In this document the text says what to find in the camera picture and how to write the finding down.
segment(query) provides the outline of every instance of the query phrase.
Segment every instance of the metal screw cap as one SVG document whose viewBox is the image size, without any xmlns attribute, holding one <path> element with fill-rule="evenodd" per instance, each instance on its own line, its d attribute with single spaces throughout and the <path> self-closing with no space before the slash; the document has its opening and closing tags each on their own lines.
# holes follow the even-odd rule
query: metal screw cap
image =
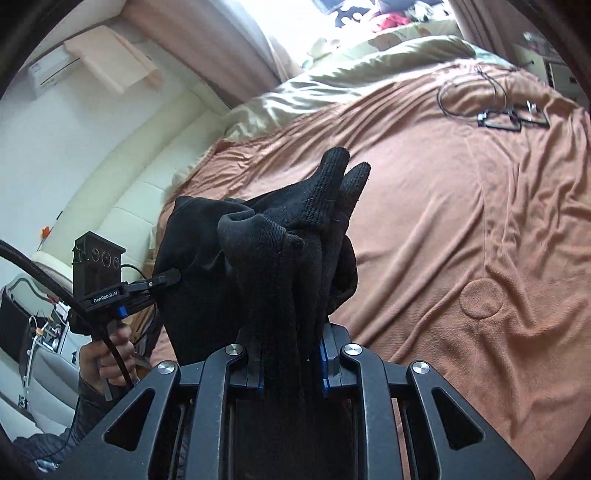
<svg viewBox="0 0 591 480">
<path fill-rule="evenodd" d="M 244 347 L 239 343 L 231 343 L 226 347 L 226 353 L 228 355 L 237 356 L 244 351 Z"/>
<path fill-rule="evenodd" d="M 174 362 L 171 362 L 169 360 L 165 360 L 164 362 L 160 362 L 158 364 L 158 366 L 156 367 L 156 370 L 161 375 L 168 375 L 168 374 L 171 374 L 172 372 L 174 372 L 175 368 L 176 368 L 176 366 L 175 366 Z"/>
<path fill-rule="evenodd" d="M 351 356 L 359 355 L 363 351 L 361 345 L 357 345 L 357 343 L 349 343 L 343 347 L 343 350 L 347 355 Z"/>
<path fill-rule="evenodd" d="M 425 362 L 414 362 L 413 363 L 413 370 L 415 371 L 415 373 L 418 374 L 426 374 L 429 372 L 429 370 L 431 370 L 431 367 L 429 366 L 428 363 Z"/>
</svg>

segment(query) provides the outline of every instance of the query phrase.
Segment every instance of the person's hand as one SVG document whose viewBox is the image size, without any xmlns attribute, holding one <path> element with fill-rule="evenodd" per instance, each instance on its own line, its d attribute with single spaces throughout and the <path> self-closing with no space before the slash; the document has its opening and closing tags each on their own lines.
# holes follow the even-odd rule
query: person's hand
<svg viewBox="0 0 591 480">
<path fill-rule="evenodd" d="M 110 335 L 110 338 L 117 347 L 129 375 L 134 379 L 137 375 L 135 372 L 135 359 L 132 356 L 134 345 L 129 341 L 130 336 L 131 328 L 128 325 L 122 325 Z M 100 359 L 102 365 L 100 370 L 97 365 L 98 359 Z M 125 386 L 125 379 L 115 362 L 115 358 L 101 340 L 95 340 L 80 348 L 80 376 L 82 380 L 101 394 L 105 393 L 103 383 L 100 380 L 101 377 L 106 378 L 112 385 Z"/>
</svg>

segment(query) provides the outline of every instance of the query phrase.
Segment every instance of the blue clip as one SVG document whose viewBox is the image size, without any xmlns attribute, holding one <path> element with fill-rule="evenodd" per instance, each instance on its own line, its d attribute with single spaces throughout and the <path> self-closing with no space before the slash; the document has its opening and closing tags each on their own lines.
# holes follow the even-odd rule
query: blue clip
<svg viewBox="0 0 591 480">
<path fill-rule="evenodd" d="M 121 318 L 121 320 L 129 316 L 129 313 L 127 313 L 127 309 L 125 308 L 125 306 L 119 307 L 117 309 L 117 313 L 119 313 L 119 317 Z"/>
</svg>

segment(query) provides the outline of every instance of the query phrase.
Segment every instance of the electronic device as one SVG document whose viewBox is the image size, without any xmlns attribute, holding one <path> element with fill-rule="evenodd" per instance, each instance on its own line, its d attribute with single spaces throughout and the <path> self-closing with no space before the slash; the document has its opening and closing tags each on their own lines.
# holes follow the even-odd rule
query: electronic device
<svg viewBox="0 0 591 480">
<path fill-rule="evenodd" d="M 28 68 L 29 84 L 36 97 L 40 97 L 81 65 L 80 57 L 72 55 L 61 45 Z"/>
<path fill-rule="evenodd" d="M 87 232 L 76 240 L 72 262 L 74 298 L 78 300 L 94 326 L 108 328 L 155 303 L 152 293 L 180 281 L 178 270 L 169 270 L 147 280 L 131 284 L 121 281 L 121 255 L 125 248 Z M 92 335 L 73 309 L 68 315 L 70 330 Z"/>
</svg>

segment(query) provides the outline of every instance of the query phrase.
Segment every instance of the white wall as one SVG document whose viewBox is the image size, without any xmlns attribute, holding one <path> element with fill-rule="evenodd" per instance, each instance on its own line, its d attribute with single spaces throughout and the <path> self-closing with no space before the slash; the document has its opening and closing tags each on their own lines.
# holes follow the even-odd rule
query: white wall
<svg viewBox="0 0 591 480">
<path fill-rule="evenodd" d="M 152 42 L 126 36 L 162 70 L 159 90 L 141 82 L 118 96 L 82 67 L 35 99 L 24 69 L 0 101 L 0 238 L 26 255 L 109 152 L 197 81 Z M 0 287 L 18 272 L 0 258 Z"/>
</svg>

